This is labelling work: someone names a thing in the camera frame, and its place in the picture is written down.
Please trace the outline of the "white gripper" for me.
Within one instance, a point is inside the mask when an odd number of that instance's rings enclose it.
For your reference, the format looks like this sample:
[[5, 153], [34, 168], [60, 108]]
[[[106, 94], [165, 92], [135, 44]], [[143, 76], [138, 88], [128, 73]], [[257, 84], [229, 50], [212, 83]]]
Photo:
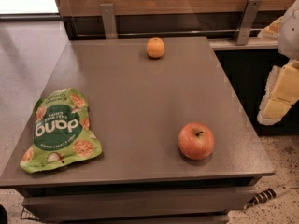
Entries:
[[266, 81], [257, 120], [269, 126], [280, 122], [299, 101], [299, 0], [257, 37], [278, 40], [278, 52], [290, 58], [282, 67], [274, 65]]

